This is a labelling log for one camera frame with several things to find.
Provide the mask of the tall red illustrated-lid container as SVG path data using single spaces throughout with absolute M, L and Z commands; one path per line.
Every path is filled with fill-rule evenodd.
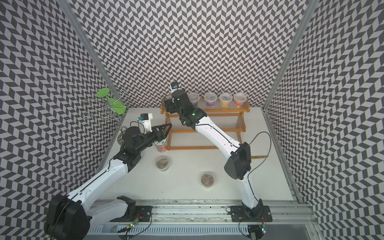
M 168 150 L 167 139 L 155 142 L 154 145 L 156 146 L 157 151 L 160 153 L 166 152 Z

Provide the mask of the right metal corner post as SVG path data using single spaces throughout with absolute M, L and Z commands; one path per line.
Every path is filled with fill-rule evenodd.
M 287 69 L 288 69 L 288 67 L 289 67 L 289 65 L 293 59 L 293 56 L 295 55 L 295 52 L 296 52 L 296 50 L 297 50 L 297 48 L 298 48 L 298 46 L 302 40 L 302 37 L 303 37 L 308 25 L 311 22 L 312 16 L 316 11 L 316 8 L 317 8 L 319 2 L 320 2 L 319 0 L 310 0 L 308 2 L 308 6 L 307 6 L 307 8 L 303 14 L 303 18 L 299 22 L 298 29 L 296 30 L 294 37 L 293 37 L 293 40 L 292 40 L 290 47 L 287 51 L 287 54 L 284 57 L 282 66 L 281 66 L 280 70 L 278 71 L 278 75 L 277 75 L 277 77 L 274 81 L 274 84 L 272 85 L 272 88 L 271 88 L 271 90 L 267 96 L 265 104 L 262 107 L 264 112 L 267 111 L 268 107 L 272 103 L 272 100 L 275 97 L 276 92 L 279 89 L 280 84 L 282 83 L 282 80 L 286 74 L 286 71 L 287 71 Z

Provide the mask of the red seed container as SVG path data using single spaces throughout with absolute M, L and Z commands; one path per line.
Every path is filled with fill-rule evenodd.
M 244 93 L 236 93 L 234 95 L 234 105 L 237 108 L 242 108 L 244 103 L 247 101 L 247 95 Z

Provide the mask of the metal corner post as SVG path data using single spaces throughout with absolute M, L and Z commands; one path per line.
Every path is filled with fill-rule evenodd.
M 288 69 L 288 67 L 289 67 L 289 65 L 293 59 L 293 56 L 295 55 L 295 52 L 296 52 L 296 50 L 297 50 L 297 48 L 298 48 L 298 46 L 302 40 L 302 37 L 303 37 L 308 25 L 311 22 L 312 16 L 316 11 L 316 8 L 317 8 L 319 2 L 320 2 L 319 0 L 310 0 L 308 2 L 308 6 L 307 6 L 307 8 L 303 14 L 303 18 L 299 22 L 298 29 L 296 30 L 294 37 L 293 37 L 293 40 L 292 40 L 290 47 L 287 51 L 287 54 L 284 57 L 282 66 L 281 66 L 280 70 L 278 71 L 278 75 L 277 75 L 277 77 L 274 81 L 274 84 L 272 85 L 272 88 L 271 88 L 271 90 L 267 96 L 265 104 L 262 107 L 264 112 L 267 111 L 268 107 L 272 103 L 272 100 L 275 97 L 276 92 L 279 89 L 280 84 L 282 83 L 282 80 L 286 74 L 286 71 L 287 71 L 287 69 Z
M 99 71 L 101 77 L 105 81 L 107 87 L 112 91 L 112 94 L 115 97 L 120 96 L 120 92 L 115 87 L 113 81 L 111 80 L 109 74 L 107 73 L 105 67 L 103 66 L 99 56 L 97 55 L 96 51 L 94 50 L 88 36 L 86 35 L 86 32 L 84 31 L 83 27 L 79 23 L 77 17 L 75 16 L 70 4 L 68 1 L 65 0 L 57 0 L 56 1 L 59 7 L 62 9 L 64 15 L 66 16 L 67 20 L 70 22 L 72 28 L 76 32 L 80 42 L 85 47 L 86 51 L 88 52 L 90 58 L 94 62 L 97 70 Z

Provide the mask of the red-label seed container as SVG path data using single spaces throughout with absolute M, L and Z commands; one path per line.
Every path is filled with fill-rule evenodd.
M 193 106 L 193 108 L 197 108 L 199 101 L 200 101 L 200 96 L 197 93 L 189 93 L 188 98 Z

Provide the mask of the chrome stand with green cups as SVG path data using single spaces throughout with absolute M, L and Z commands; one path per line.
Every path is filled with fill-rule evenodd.
M 110 88 L 102 88 L 83 101 L 81 117 L 85 121 L 101 124 L 111 131 L 112 143 L 123 125 L 123 118 L 129 109 L 126 102 L 127 94 L 114 96 Z

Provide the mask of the dark seed container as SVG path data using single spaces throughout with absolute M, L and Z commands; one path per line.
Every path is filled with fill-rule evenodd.
M 217 102 L 217 95 L 212 92 L 205 93 L 204 100 L 207 108 L 213 108 Z

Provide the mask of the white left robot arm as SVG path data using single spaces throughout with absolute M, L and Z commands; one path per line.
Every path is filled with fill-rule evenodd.
M 109 164 L 85 184 L 65 195 L 56 195 L 49 204 L 44 231 L 56 240 L 82 240 L 87 233 L 111 220 L 133 221 L 136 202 L 126 196 L 91 209 L 94 202 L 118 179 L 129 173 L 141 159 L 141 152 L 165 140 L 172 124 L 152 127 L 141 133 L 139 127 L 125 130 L 120 151 Z

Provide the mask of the orange seed container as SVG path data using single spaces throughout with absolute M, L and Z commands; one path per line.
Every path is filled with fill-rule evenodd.
M 228 108 L 232 100 L 233 100 L 233 96 L 230 93 L 222 93 L 220 95 L 221 107 Z

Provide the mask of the green seed container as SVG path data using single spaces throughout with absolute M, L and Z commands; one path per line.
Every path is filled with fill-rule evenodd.
M 170 167 L 170 161 L 167 157 L 159 157 L 157 160 L 156 160 L 156 166 L 158 168 L 158 170 L 162 171 L 162 172 L 165 172 L 169 169 Z

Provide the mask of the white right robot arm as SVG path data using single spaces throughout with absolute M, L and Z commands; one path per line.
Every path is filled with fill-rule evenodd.
M 223 153 L 227 159 L 224 170 L 237 181 L 245 215 L 252 221 L 260 219 L 264 213 L 264 204 L 250 179 L 252 162 L 250 145 L 229 137 L 204 110 L 194 108 L 184 90 L 176 90 L 170 96 L 164 97 L 162 104 L 167 113 L 177 113 L 182 125 L 205 136 Z

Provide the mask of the metal base rail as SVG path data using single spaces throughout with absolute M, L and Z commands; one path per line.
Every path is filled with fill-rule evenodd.
M 246 217 L 239 201 L 137 201 L 140 222 L 106 222 L 91 229 L 86 239 L 261 239 L 322 240 L 315 216 L 307 204 L 265 201 L 258 220 Z

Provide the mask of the left metal corner post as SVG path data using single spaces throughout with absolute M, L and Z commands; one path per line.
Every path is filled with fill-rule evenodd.
M 79 23 L 77 17 L 75 16 L 70 4 L 68 1 L 65 0 L 57 0 L 56 1 L 59 7 L 62 9 L 64 15 L 66 16 L 67 20 L 70 22 L 72 28 L 76 32 L 80 42 L 85 47 L 86 51 L 88 52 L 90 58 L 94 62 L 97 70 L 99 71 L 101 77 L 105 81 L 107 87 L 112 91 L 112 94 L 115 97 L 120 96 L 120 92 L 115 87 L 113 81 L 111 80 L 109 74 L 107 73 L 105 67 L 103 66 L 99 56 L 97 55 L 96 51 L 94 50 L 88 36 L 86 35 L 86 32 L 84 31 L 83 27 Z

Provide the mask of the golden patterned knife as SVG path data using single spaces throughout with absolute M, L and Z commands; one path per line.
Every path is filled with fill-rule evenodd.
M 251 156 L 251 159 L 254 160 L 254 159 L 266 159 L 268 157 L 267 156 Z

